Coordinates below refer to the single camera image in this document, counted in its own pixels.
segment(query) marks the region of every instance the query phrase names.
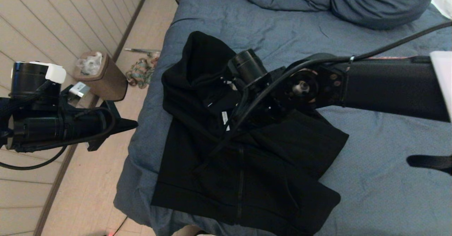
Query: wooden floor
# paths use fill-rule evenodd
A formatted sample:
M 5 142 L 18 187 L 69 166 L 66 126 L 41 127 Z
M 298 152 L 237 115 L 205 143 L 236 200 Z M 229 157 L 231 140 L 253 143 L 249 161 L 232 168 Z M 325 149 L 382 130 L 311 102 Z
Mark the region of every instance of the wooden floor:
M 176 11 L 174 0 L 146 0 L 126 41 L 125 48 L 161 49 L 165 32 Z M 126 71 L 145 54 L 123 51 L 117 65 Z M 147 89 L 129 87 L 126 98 L 117 102 L 121 117 L 137 119 Z M 126 215 L 113 207 L 116 183 L 127 156 L 134 130 L 108 138 L 98 151 L 78 145 L 53 202 L 42 235 L 102 236 L 116 231 Z M 193 228 L 185 227 L 178 236 Z M 118 236 L 155 235 L 151 228 L 128 219 Z

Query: blue bedsheet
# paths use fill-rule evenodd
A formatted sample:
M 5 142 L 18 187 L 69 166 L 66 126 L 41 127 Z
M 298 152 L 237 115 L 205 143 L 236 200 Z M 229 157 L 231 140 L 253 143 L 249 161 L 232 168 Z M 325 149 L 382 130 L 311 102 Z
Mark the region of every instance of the blue bedsheet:
M 319 52 L 367 52 L 446 20 L 431 6 L 419 20 L 377 31 L 340 20 L 330 12 L 276 12 L 247 0 L 181 0 L 165 36 L 138 119 L 140 126 L 131 139 L 115 206 L 136 222 L 151 226 L 157 236 L 170 236 L 187 224 L 221 236 L 272 235 L 150 205 L 171 123 L 162 108 L 160 77 L 179 61 L 192 31 L 213 35 L 236 52 L 253 48 L 266 68 L 273 70 Z M 450 28 L 439 30 L 383 55 L 450 50 L 451 33 Z M 319 111 L 350 138 L 321 178 L 342 200 L 317 235 L 452 235 L 451 177 L 410 168 L 405 162 L 411 154 L 449 155 L 450 123 L 341 107 Z

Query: wastebasket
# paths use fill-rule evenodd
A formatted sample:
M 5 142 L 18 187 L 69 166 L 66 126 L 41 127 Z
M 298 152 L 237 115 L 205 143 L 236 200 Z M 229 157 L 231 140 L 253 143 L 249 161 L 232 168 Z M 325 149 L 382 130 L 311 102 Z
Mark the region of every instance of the wastebasket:
M 80 58 L 86 59 L 88 56 L 95 56 L 96 53 L 96 51 L 86 52 Z M 88 85 L 93 94 L 104 100 L 121 101 L 126 96 L 126 76 L 106 53 L 102 53 L 102 63 L 96 75 L 84 75 L 78 70 L 74 78 Z

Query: clothing tag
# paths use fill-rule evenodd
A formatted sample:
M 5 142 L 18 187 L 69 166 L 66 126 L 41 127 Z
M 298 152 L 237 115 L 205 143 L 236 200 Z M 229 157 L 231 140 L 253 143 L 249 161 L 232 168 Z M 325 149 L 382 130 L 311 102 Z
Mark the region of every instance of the clothing tag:
M 226 125 L 226 122 L 227 122 L 227 112 L 221 112 L 221 115 L 223 116 L 223 125 Z M 227 126 L 227 128 L 226 128 L 226 131 L 229 131 L 230 130 L 230 128 L 229 128 L 229 125 Z

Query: plastic bag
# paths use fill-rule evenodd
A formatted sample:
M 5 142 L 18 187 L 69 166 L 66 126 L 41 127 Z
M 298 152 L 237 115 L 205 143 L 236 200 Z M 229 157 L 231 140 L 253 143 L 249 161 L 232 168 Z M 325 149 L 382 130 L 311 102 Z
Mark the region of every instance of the plastic bag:
M 86 59 L 78 59 L 76 66 L 81 69 L 83 75 L 97 75 L 102 64 L 102 53 L 96 52 L 95 56 L 88 56 Z

